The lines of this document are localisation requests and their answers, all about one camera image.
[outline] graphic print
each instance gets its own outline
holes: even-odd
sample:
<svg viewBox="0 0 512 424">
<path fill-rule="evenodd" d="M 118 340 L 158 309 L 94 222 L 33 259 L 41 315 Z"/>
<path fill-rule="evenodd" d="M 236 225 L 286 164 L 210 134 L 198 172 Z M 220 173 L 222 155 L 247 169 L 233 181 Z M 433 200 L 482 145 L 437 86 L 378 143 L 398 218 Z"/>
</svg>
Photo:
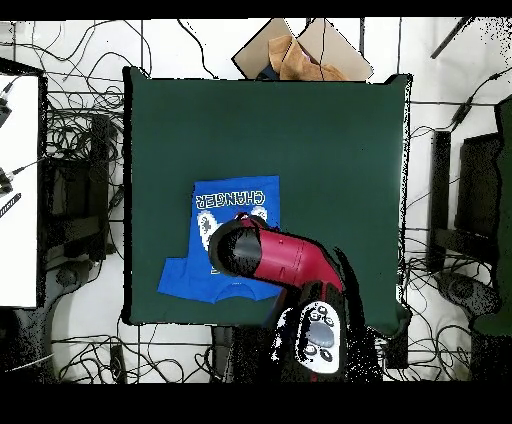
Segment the graphic print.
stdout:
<svg viewBox="0 0 512 424">
<path fill-rule="evenodd" d="M 268 218 L 267 210 L 263 206 L 255 206 L 250 214 L 263 218 L 265 222 Z M 222 222 L 218 223 L 209 210 L 203 210 L 197 214 L 197 225 L 204 250 L 208 252 L 208 245 L 210 244 L 212 234 L 222 225 Z"/>
</svg>

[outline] button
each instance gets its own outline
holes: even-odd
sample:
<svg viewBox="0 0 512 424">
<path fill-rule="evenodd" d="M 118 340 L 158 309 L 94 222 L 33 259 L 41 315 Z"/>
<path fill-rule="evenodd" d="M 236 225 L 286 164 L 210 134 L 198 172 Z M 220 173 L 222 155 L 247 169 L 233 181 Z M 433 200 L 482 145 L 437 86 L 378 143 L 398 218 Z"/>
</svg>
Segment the button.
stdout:
<svg viewBox="0 0 512 424">
<path fill-rule="evenodd" d="M 331 347 L 334 345 L 334 333 L 323 322 L 312 322 L 306 333 L 308 340 L 320 347 Z"/>
<path fill-rule="evenodd" d="M 332 355 L 328 350 L 320 349 L 320 356 L 324 361 L 332 362 Z"/>
<path fill-rule="evenodd" d="M 313 345 L 307 345 L 306 349 L 304 349 L 304 353 L 309 356 L 316 355 L 316 347 Z"/>
<path fill-rule="evenodd" d="M 309 320 L 310 321 L 320 321 L 320 315 L 318 315 L 318 313 L 316 312 L 311 312 L 311 314 L 309 315 Z"/>
</svg>

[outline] black device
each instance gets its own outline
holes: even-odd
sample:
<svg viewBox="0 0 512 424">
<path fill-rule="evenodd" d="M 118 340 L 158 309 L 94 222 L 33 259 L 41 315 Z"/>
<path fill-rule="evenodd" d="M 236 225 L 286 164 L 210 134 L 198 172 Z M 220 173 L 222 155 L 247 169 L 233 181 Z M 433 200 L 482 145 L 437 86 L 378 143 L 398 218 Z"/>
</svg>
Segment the black device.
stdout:
<svg viewBox="0 0 512 424">
<path fill-rule="evenodd" d="M 7 106 L 5 99 L 0 98 L 0 128 L 7 121 L 7 118 L 11 114 L 11 109 Z"/>
<path fill-rule="evenodd" d="M 123 345 L 121 343 L 112 344 L 110 347 L 110 367 L 112 369 L 114 381 L 117 384 L 128 384 Z"/>
<path fill-rule="evenodd" d="M 0 168 L 0 197 L 5 196 L 6 194 L 11 193 L 13 190 L 11 179 L 5 173 L 5 171 Z"/>
<path fill-rule="evenodd" d="M 36 309 L 0 308 L 0 374 L 16 383 L 56 383 L 52 353 L 52 321 L 59 300 L 88 283 L 91 261 L 66 262 L 56 279 L 47 279 L 44 305 Z M 41 360 L 26 368 L 34 361 Z"/>
<path fill-rule="evenodd" d="M 500 308 L 498 293 L 474 278 L 457 272 L 442 272 L 434 279 L 441 296 L 460 306 L 470 322 L 477 316 L 496 313 Z"/>
<path fill-rule="evenodd" d="M 48 158 L 42 163 L 47 248 L 64 246 L 64 256 L 87 254 L 101 261 L 107 254 L 108 140 L 115 133 L 105 115 L 91 118 L 89 160 Z"/>
</svg>

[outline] white surface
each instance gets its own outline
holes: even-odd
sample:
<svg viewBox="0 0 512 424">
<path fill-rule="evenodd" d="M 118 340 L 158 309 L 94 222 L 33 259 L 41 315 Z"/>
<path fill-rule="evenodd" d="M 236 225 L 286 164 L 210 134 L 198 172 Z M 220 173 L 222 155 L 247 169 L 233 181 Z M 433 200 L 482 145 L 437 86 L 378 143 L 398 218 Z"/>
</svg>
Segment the white surface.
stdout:
<svg viewBox="0 0 512 424">
<path fill-rule="evenodd" d="M 324 315 L 320 314 L 318 312 L 319 307 L 323 306 L 325 309 L 327 309 L 327 314 L 325 315 L 325 318 L 330 318 L 332 320 L 332 323 L 334 324 L 331 328 L 332 332 L 334 333 L 334 344 L 327 348 L 327 347 L 320 347 L 313 343 L 308 343 L 308 346 L 306 346 L 306 349 L 309 346 L 313 346 L 316 350 L 315 355 L 306 355 L 305 353 L 299 352 L 299 343 L 300 339 L 302 337 L 301 329 L 302 329 L 302 321 L 304 321 L 306 315 L 311 313 L 311 315 L 316 314 L 320 316 L 320 321 L 322 322 L 324 319 Z M 306 368 L 309 368 L 311 371 L 316 372 L 318 374 L 333 374 L 336 371 L 338 371 L 338 368 L 340 367 L 340 320 L 338 318 L 338 314 L 334 310 L 334 308 L 325 302 L 312 302 L 309 305 L 307 305 L 302 313 L 300 314 L 300 320 L 299 320 L 299 329 L 297 334 L 297 340 L 295 341 L 295 359 L 302 365 L 304 365 Z M 320 350 L 325 350 L 329 352 L 332 356 L 332 361 L 328 362 L 324 360 L 320 356 Z"/>
<path fill-rule="evenodd" d="M 0 90 L 14 79 L 0 75 Z M 9 92 L 11 114 L 0 128 L 0 167 L 4 172 L 37 160 L 37 77 L 21 77 Z M 13 191 L 0 198 L 0 208 L 16 193 L 21 199 L 0 218 L 0 306 L 36 306 L 37 165 L 14 177 Z"/>
</svg>

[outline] wire bundle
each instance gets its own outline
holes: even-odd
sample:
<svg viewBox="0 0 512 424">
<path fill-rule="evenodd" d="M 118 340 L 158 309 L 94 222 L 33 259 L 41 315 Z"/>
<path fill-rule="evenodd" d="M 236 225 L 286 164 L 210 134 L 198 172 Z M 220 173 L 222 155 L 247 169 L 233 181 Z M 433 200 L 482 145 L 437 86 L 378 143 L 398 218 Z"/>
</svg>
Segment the wire bundle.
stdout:
<svg viewBox="0 0 512 424">
<path fill-rule="evenodd" d="M 422 245 L 425 245 L 425 243 L 416 240 L 414 238 L 406 237 L 406 240 L 414 241 L 417 243 L 420 243 Z M 419 251 L 412 251 L 413 253 L 424 253 Z M 446 254 L 444 255 L 447 259 L 454 259 L 454 262 L 451 265 L 445 265 L 443 267 L 443 270 L 448 270 L 449 272 L 453 273 L 457 270 L 470 265 L 470 264 L 478 264 L 477 273 L 473 276 L 476 277 L 479 273 L 480 266 L 485 267 L 489 274 L 491 274 L 491 270 L 489 269 L 488 265 L 485 263 L 481 263 L 479 261 L 476 261 L 474 258 L 462 255 L 462 254 Z M 424 377 L 421 377 L 417 370 L 415 368 L 427 368 L 432 369 L 436 372 L 435 376 L 433 376 L 432 380 L 438 381 L 442 376 L 446 376 L 449 380 L 458 380 L 458 378 L 455 375 L 455 366 L 459 365 L 462 366 L 467 370 L 469 373 L 470 368 L 470 360 L 468 357 L 468 352 L 466 352 L 462 346 L 457 346 L 455 351 L 450 351 L 444 343 L 440 341 L 440 337 L 443 332 L 446 330 L 452 328 L 452 329 L 458 329 L 465 334 L 471 336 L 471 333 L 468 329 L 456 325 L 456 324 L 450 324 L 445 325 L 441 327 L 436 333 L 434 333 L 434 330 L 432 328 L 432 325 L 430 322 L 425 318 L 423 315 L 425 311 L 428 308 L 428 301 L 427 298 L 421 293 L 421 289 L 425 286 L 429 286 L 435 290 L 437 290 L 437 287 L 430 283 L 430 280 L 434 277 L 434 275 L 437 274 L 437 272 L 429 272 L 426 269 L 426 263 L 424 257 L 411 257 L 407 261 L 406 266 L 406 277 L 405 277 L 405 283 L 404 287 L 401 291 L 401 303 L 408 308 L 412 312 L 413 319 L 414 317 L 420 318 L 428 328 L 429 337 L 425 337 L 418 340 L 413 340 L 411 337 L 409 339 L 411 340 L 411 343 L 409 343 L 408 348 L 411 348 L 413 346 L 421 346 L 425 350 L 423 352 L 430 352 L 432 354 L 432 357 L 424 360 L 424 361 L 416 361 L 409 364 L 409 367 L 406 369 L 410 371 L 414 375 L 407 375 L 406 370 L 397 370 L 399 378 L 393 377 L 389 371 L 385 367 L 385 358 L 383 355 L 383 350 L 380 350 L 379 352 L 379 358 L 382 361 L 382 368 L 384 370 L 384 374 L 394 381 L 419 381 L 424 380 Z M 425 308 L 422 311 L 418 311 L 416 308 L 412 307 L 407 302 L 407 293 L 408 289 L 411 291 L 416 291 L 420 294 L 420 296 L 425 301 Z M 430 342 L 432 344 L 432 347 L 425 346 L 425 343 Z"/>
<path fill-rule="evenodd" d="M 98 350 L 100 348 L 106 349 L 107 346 L 112 348 L 113 344 L 121 344 L 122 347 L 124 349 L 126 349 L 128 352 L 131 352 L 131 353 L 137 355 L 138 358 L 145 361 L 145 364 L 142 364 L 135 368 L 126 370 L 127 377 L 132 377 L 132 378 L 136 379 L 134 382 L 131 382 L 129 384 L 139 383 L 141 377 L 144 377 L 145 375 L 149 374 L 152 371 L 155 371 L 165 383 L 185 383 L 194 374 L 196 374 L 197 372 L 199 372 L 201 370 L 206 372 L 207 374 L 213 376 L 214 378 L 218 378 L 218 379 L 222 378 L 222 376 L 220 376 L 218 373 L 216 373 L 213 370 L 211 364 L 208 361 L 208 355 L 211 352 L 211 350 L 213 349 L 213 346 L 211 346 L 211 345 L 208 345 L 204 354 L 196 353 L 194 355 L 194 360 L 196 362 L 197 369 L 195 369 L 192 373 L 190 373 L 188 376 L 185 377 L 185 372 L 183 370 L 182 365 L 175 359 L 162 359 L 162 360 L 158 360 L 158 361 L 153 361 L 153 359 L 151 358 L 150 355 L 144 355 L 140 352 L 137 352 L 137 350 L 132 349 L 128 344 L 123 342 L 119 338 L 119 336 L 95 335 L 95 336 L 89 336 L 89 337 L 71 337 L 69 339 L 64 339 L 64 340 L 55 340 L 55 341 L 53 341 L 53 343 L 67 343 L 67 342 L 72 342 L 72 341 L 80 342 L 83 339 L 93 339 L 93 338 L 100 338 L 100 337 L 105 338 L 105 339 L 101 342 L 89 341 L 86 344 L 86 346 L 78 354 L 73 356 L 73 358 L 71 358 L 69 363 L 66 364 L 59 371 L 59 374 L 58 374 L 59 382 L 61 382 L 61 383 L 62 382 L 66 382 L 66 383 L 88 382 L 89 384 L 94 384 L 94 383 L 109 384 L 109 382 L 105 378 L 105 375 L 104 375 L 105 372 L 107 372 L 110 375 L 110 377 L 112 378 L 112 380 L 115 381 L 115 379 L 117 377 L 116 372 L 117 372 L 118 368 L 113 367 L 110 363 L 104 364 L 103 361 L 100 359 L 100 356 L 98 355 Z M 204 345 L 193 344 L 193 343 L 177 343 L 177 345 L 204 346 Z M 91 354 L 91 353 L 94 355 L 93 358 L 85 357 L 86 355 Z M 202 358 L 203 363 L 200 363 L 198 361 L 198 358 Z M 164 364 L 164 363 L 171 363 L 171 364 L 176 365 L 178 367 L 178 369 L 180 370 L 181 377 L 176 381 L 169 380 L 159 368 L 159 365 Z M 94 372 L 91 372 L 91 370 L 86 366 L 87 364 L 93 365 Z M 66 379 L 70 369 L 73 367 L 81 367 L 81 369 L 83 369 L 85 371 L 86 376 L 79 377 L 76 379 Z M 142 374 L 140 373 L 140 371 L 143 368 L 148 368 L 148 367 L 150 368 L 148 371 L 145 371 Z"/>
</svg>

